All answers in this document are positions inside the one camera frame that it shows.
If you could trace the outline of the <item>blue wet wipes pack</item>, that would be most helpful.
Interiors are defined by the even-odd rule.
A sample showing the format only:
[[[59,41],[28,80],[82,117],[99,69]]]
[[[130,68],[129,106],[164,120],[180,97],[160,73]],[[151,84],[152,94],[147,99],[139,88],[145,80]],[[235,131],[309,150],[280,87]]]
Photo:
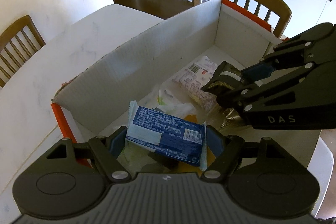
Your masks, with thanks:
[[[126,139],[151,152],[207,169],[206,124],[129,103]]]

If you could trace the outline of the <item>pink printed snack packet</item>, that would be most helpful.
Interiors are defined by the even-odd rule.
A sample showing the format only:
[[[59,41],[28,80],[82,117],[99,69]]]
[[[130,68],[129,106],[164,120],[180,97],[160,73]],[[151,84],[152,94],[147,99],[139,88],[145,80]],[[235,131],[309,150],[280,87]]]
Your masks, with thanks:
[[[173,78],[173,82],[178,84],[207,113],[212,112],[217,105],[216,97],[202,91],[201,88],[210,81],[217,67],[218,65],[207,56],[202,56],[179,71]]]

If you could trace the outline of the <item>wooden chair behind table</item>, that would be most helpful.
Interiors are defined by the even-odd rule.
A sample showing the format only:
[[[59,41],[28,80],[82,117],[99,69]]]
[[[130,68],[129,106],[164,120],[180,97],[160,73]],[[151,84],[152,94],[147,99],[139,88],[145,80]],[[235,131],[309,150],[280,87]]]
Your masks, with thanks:
[[[25,15],[1,34],[1,87],[46,45],[31,16]]]

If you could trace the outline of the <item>black snack packet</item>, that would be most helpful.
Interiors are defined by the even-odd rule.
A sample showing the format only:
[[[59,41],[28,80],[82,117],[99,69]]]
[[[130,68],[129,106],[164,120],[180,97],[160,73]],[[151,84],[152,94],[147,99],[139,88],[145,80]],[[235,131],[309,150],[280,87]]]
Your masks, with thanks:
[[[227,61],[223,61],[201,90],[219,98],[226,96],[231,91],[235,91],[244,84],[245,79],[242,72]]]

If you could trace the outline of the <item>red cardboard shoe box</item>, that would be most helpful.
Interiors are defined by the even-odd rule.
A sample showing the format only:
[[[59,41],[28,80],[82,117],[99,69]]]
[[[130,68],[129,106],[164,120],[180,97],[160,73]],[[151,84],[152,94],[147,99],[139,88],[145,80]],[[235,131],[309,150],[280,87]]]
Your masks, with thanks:
[[[222,0],[188,9],[125,41],[62,86],[52,100],[62,134],[74,142],[108,132],[160,84],[200,57],[238,69],[280,43]]]

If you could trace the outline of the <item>silver foil snack bag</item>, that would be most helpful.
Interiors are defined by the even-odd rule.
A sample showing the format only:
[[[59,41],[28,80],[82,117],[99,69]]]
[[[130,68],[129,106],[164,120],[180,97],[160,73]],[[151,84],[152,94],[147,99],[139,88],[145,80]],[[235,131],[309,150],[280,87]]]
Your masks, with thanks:
[[[223,122],[220,126],[220,129],[229,128],[233,126],[239,126],[242,122],[242,119],[238,112],[233,108],[228,108],[223,112]]]

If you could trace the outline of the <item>white tissue pack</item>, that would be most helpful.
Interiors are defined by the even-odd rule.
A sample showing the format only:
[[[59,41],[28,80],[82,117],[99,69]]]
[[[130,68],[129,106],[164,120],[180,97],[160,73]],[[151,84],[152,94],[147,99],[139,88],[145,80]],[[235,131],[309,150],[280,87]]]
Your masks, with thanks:
[[[162,86],[159,89],[153,91],[147,100],[144,103],[138,103],[139,106],[147,107],[149,109],[158,110],[164,112],[166,114],[182,118],[186,121],[187,116],[196,116],[196,108],[190,102],[181,102],[176,97],[177,93],[173,92],[170,88],[166,86]]]

